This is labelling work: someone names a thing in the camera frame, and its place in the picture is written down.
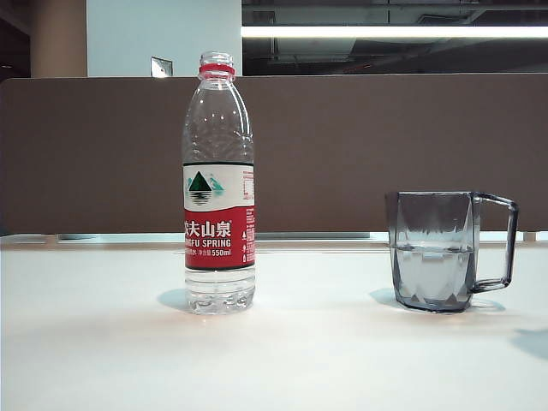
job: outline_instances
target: clear plastic bottle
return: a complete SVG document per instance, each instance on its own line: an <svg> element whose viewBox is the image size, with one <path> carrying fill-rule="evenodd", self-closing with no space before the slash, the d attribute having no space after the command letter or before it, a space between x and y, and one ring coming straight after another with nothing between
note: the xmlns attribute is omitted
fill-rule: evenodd
<svg viewBox="0 0 548 411"><path fill-rule="evenodd" d="M182 134L185 283L190 310L234 313L253 302L253 135L232 56L208 51Z"/></svg>

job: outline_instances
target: mug handle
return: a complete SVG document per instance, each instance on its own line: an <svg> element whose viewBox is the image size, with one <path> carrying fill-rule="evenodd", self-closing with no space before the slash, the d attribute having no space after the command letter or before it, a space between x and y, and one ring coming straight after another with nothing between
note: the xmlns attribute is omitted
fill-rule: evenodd
<svg viewBox="0 0 548 411"><path fill-rule="evenodd" d="M506 237L506 273L502 278L492 280L479 280L474 284L473 293L483 293L485 291L493 291L494 289L504 289L509 286L512 281L512 265L514 264L514 247L515 247L515 232L517 230L517 204L508 199L498 197L493 194L474 193L474 200L490 201L500 206L508 207L508 234Z"/></svg>

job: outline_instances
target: ceiling light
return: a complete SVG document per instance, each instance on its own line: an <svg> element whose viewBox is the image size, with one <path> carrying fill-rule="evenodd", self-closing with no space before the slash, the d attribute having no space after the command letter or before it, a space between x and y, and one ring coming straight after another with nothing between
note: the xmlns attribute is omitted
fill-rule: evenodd
<svg viewBox="0 0 548 411"><path fill-rule="evenodd" d="M243 38L548 39L546 26L245 26Z"/></svg>

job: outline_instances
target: bottle base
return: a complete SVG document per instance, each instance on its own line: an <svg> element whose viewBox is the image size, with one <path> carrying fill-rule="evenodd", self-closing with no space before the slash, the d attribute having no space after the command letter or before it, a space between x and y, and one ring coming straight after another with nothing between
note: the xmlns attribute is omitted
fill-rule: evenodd
<svg viewBox="0 0 548 411"><path fill-rule="evenodd" d="M247 310L253 304L255 287L232 292L198 292L187 281L188 309L194 314L232 314Z"/></svg>

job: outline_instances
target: bottle label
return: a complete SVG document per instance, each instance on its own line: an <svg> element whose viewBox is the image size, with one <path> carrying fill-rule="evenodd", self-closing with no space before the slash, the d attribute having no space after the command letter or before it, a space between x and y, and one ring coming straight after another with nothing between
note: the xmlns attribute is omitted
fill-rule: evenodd
<svg viewBox="0 0 548 411"><path fill-rule="evenodd" d="M255 262L253 165L185 163L185 265L228 270Z"/></svg>

